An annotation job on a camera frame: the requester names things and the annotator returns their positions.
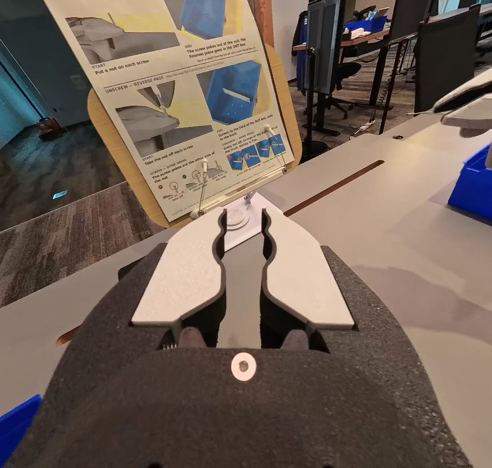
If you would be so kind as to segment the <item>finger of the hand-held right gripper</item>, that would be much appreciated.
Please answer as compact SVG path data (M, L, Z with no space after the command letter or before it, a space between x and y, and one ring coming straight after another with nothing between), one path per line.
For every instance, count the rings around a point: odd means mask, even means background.
M444 115L441 123L459 129L461 138L473 138L491 130L491 93Z
M489 93L491 93L491 68L438 100L433 106L433 113L454 111Z

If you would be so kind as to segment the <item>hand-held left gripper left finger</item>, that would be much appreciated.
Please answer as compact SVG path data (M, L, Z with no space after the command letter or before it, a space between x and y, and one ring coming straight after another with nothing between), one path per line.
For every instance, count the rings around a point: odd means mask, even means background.
M157 263L132 316L135 326L184 328L198 322L215 327L226 310L226 275L222 258L227 211L213 209L177 231Z

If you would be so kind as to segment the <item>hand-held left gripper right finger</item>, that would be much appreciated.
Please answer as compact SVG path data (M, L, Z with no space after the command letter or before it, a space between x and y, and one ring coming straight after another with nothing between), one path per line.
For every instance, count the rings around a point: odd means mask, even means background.
M288 319L265 317L289 330L350 330L355 322L319 242L272 207L262 210L261 311L282 311Z

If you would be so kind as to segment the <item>blue plastic bin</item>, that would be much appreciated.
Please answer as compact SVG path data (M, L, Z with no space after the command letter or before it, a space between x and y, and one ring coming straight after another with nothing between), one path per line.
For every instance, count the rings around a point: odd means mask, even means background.
M491 144L466 159L448 199L452 207L491 221L491 169L486 166Z
M1 416L1 467L5 467L32 425L42 402L43 396L35 395Z

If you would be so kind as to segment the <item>wooden top desk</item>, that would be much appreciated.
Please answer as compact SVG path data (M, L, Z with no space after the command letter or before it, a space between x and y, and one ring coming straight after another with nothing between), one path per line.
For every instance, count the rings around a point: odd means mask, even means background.
M419 24L414 26L413 33L403 34L401 29L398 29L394 22L392 22L390 28L387 30L380 30L376 33L369 34L363 32L362 35L357 37L354 37L351 34L349 35L350 39L343 40L342 38L344 35L342 34L342 25L341 23L334 22L328 25L328 29L331 32L328 41L324 44L321 43L317 47L310 47L308 41L305 43L300 42L304 27L306 30L306 39L313 36L314 32L309 30L309 24L315 24L314 18L311 18L311 21L309 21L308 13L304 12L299 18L298 29L296 30L297 35L293 42L292 52L305 52L306 70L304 75L307 77L305 79L307 86L311 85L311 91L316 91L318 93L318 101L316 104L313 104L313 106L317 106L317 115L322 116L326 108L336 106L345 114L345 118L347 118L347 112L340 106L341 101L333 98L333 91L340 82L337 79L337 74L339 71L345 71L349 65L349 63L343 63L345 49L352 49L358 46L369 47L369 52L377 49L380 50L380 52L372 83L370 101L368 103L350 102L350 107L360 106L367 108L381 108L377 105L377 98L387 52L389 48L395 44L398 44L398 49L400 50L403 43L416 37Z

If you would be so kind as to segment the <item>white sign stand base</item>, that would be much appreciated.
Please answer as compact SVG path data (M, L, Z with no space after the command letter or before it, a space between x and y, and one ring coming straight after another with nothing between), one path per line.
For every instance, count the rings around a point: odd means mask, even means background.
M282 211L264 198L252 192L225 206L227 210L227 232L224 237L224 250L227 252L261 232L262 210L272 207Z

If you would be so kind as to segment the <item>black monitor on pole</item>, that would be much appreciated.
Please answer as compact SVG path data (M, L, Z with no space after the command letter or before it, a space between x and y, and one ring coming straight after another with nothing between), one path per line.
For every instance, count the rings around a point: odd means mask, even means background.
M394 65L390 74L385 105L381 119L379 133L382 134L386 118L390 109L391 95L394 89L397 68L402 54L403 44L415 37L421 22L429 19L433 0L396 0L389 29L389 47L397 45Z

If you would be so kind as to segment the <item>blue storage bin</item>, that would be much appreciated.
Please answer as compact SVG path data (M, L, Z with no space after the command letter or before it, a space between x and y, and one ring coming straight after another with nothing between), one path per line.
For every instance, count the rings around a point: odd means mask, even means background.
M350 40L383 31L387 16L375 17L371 20L349 22L344 25L345 30L350 32Z

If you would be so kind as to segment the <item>black swivel office chair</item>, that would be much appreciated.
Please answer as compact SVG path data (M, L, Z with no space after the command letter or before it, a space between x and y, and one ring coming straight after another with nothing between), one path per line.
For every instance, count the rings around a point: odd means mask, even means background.
M331 107L337 108L339 111L343 113L343 119L347 120L348 119L348 111L344 109L341 104L346 104L348 105L348 109L352 110L354 108L354 103L350 102L348 100L342 100L338 98L333 97L333 93L335 90L339 91L342 89L342 81L354 76L357 74L362 65L357 62L347 62L347 63L341 63L337 66L336 71L334 73L334 76L332 77L332 83L330 86L330 94L329 94L329 106L328 108L330 109Z

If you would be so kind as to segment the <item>black monitor on stand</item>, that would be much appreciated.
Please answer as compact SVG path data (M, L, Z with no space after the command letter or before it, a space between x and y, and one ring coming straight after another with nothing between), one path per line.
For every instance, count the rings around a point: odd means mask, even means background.
M313 132L336 137L340 132L324 127L324 114L335 89L346 0L315 0L307 8L305 85L307 86L306 137L301 163L328 151Z

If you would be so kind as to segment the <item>printed instruction sheet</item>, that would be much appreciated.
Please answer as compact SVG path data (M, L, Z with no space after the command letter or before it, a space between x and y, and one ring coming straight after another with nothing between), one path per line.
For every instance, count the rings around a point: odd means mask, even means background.
M43 0L165 218L295 160L248 0Z

